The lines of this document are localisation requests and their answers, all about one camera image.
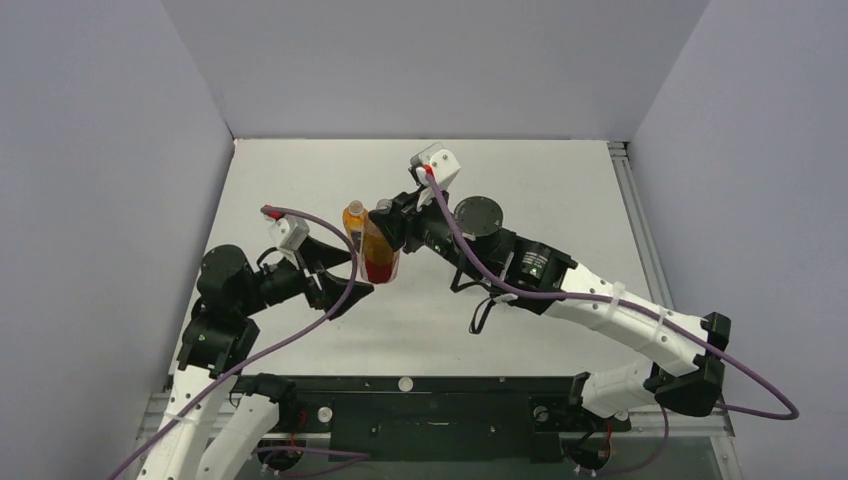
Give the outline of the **white bottle cap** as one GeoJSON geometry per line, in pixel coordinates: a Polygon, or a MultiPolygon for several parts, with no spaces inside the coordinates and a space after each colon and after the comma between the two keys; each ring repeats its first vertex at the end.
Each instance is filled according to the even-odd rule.
{"type": "Polygon", "coordinates": [[[401,392],[410,392],[414,388],[414,381],[410,377],[402,377],[398,380],[397,386],[401,392]]]}

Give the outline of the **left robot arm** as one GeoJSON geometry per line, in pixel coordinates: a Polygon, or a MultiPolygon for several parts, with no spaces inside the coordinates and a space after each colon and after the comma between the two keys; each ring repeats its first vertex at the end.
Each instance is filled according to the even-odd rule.
{"type": "Polygon", "coordinates": [[[298,296],[328,320],[343,315],[374,291],[330,273],[350,259],[350,252],[311,237],[276,263],[257,267],[235,245],[204,255],[169,402],[138,478],[232,479],[266,433],[295,423],[294,382],[257,374],[225,426],[213,430],[259,336],[253,315],[298,296]]]}

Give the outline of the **gold red label bottle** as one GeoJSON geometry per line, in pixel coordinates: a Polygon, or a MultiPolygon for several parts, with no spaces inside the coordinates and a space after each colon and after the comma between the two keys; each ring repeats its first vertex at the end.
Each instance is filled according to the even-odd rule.
{"type": "Polygon", "coordinates": [[[371,284],[387,284],[397,276],[400,252],[394,251],[377,225],[370,219],[363,223],[360,269],[362,278],[371,284]]]}

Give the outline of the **orange blue label bottle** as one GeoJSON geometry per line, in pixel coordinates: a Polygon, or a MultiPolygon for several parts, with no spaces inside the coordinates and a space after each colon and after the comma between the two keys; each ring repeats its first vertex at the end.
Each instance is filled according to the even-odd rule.
{"type": "Polygon", "coordinates": [[[362,235],[368,210],[359,200],[351,201],[342,212],[346,234],[357,252],[361,251],[362,235]]]}

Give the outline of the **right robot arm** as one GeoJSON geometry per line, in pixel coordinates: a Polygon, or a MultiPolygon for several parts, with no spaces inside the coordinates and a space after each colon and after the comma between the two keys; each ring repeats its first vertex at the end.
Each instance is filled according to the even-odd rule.
{"type": "Polygon", "coordinates": [[[676,313],[603,279],[568,254],[505,228],[503,210],[491,198],[468,197],[447,219],[437,200],[420,203],[426,193],[403,192],[369,213],[393,250],[411,254],[426,247],[453,265],[457,277],[485,288],[488,306],[504,303],[564,319],[641,354],[623,367],[575,377],[563,402],[572,424],[588,427],[649,405],[706,417],[717,406],[728,318],[676,313]]]}

